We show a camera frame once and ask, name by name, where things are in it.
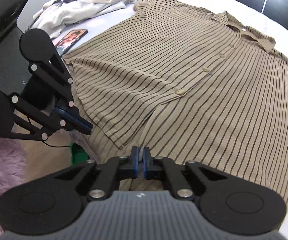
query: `white bedsheet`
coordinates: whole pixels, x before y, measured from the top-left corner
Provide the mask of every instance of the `white bedsheet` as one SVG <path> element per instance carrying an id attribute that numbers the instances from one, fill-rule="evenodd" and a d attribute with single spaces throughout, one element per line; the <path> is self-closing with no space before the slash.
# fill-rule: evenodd
<path id="1" fill-rule="evenodd" d="M 288 30 L 272 21 L 265 15 L 241 4 L 235 0 L 179 0 L 184 3 L 188 3 L 194 6 L 204 7 L 214 13 L 220 13 L 228 11 L 234 17 L 236 17 L 245 26 L 251 26 L 260 32 L 272 36 L 276 40 L 275 48 L 284 53 L 288 57 Z M 62 34 L 54 40 L 54 43 L 59 41 L 70 30 L 73 29 L 87 29 L 88 33 L 79 42 L 77 42 L 72 49 L 78 47 L 84 42 L 88 41 L 92 37 L 107 30 L 108 28 L 116 25 L 117 23 L 129 18 L 135 12 L 133 11 L 133 5 L 127 5 L 125 9 L 120 9 L 94 19 L 87 20 L 78 25 L 71 25 L 66 28 Z M 288 213 L 280 228 L 280 232 L 288 238 Z"/>

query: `black cable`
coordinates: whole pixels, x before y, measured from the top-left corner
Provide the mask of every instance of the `black cable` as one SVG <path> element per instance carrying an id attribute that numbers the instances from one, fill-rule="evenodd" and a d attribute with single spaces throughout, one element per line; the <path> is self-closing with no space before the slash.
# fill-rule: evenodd
<path id="1" fill-rule="evenodd" d="M 28 117 L 26 117 L 26 118 L 28 119 L 29 123 L 32 125 L 31 120 Z M 53 146 L 53 145 L 47 144 L 45 141 L 42 141 L 42 142 L 44 144 L 46 144 L 47 146 L 53 147 L 53 148 L 73 148 L 72 146 Z"/>

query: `silver screw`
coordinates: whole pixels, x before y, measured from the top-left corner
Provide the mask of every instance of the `silver screw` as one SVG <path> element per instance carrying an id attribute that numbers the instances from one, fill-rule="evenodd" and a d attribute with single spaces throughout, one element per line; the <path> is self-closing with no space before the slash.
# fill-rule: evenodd
<path id="1" fill-rule="evenodd" d="M 43 133 L 41 137 L 44 141 L 48 139 L 48 135 L 46 133 Z"/>
<path id="2" fill-rule="evenodd" d="M 177 192 L 177 195 L 187 198 L 193 196 L 193 192 L 190 189 L 182 188 Z"/>
<path id="3" fill-rule="evenodd" d="M 105 192 L 101 189 L 91 190 L 89 193 L 91 198 L 102 198 L 105 196 Z"/>
<path id="4" fill-rule="evenodd" d="M 64 127 L 64 126 L 66 125 L 65 120 L 61 120 L 61 121 L 60 121 L 60 125 L 61 125 L 62 127 Z"/>
<path id="5" fill-rule="evenodd" d="M 38 66 L 36 66 L 35 64 L 33 64 L 32 66 L 31 66 L 31 70 L 32 71 L 36 71 L 38 69 Z"/>
<path id="6" fill-rule="evenodd" d="M 11 101 L 16 104 L 19 101 L 19 98 L 17 96 L 12 96 Z"/>

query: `striped shirt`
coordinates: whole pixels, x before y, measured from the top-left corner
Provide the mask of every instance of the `striped shirt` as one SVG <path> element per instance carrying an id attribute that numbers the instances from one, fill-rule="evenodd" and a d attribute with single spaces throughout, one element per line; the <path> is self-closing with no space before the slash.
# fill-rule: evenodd
<path id="1" fill-rule="evenodd" d="M 148 146 L 269 187 L 288 205 L 288 58 L 275 40 L 176 0 L 134 10 L 64 57 L 99 159 Z"/>

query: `smartphone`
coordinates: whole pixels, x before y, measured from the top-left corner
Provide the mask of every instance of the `smartphone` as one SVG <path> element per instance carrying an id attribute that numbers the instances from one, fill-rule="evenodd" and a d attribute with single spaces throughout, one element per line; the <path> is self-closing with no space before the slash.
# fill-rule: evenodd
<path id="1" fill-rule="evenodd" d="M 87 30 L 72 30 L 64 36 L 56 45 L 57 53 L 62 56 L 66 53 L 80 38 L 87 34 Z"/>

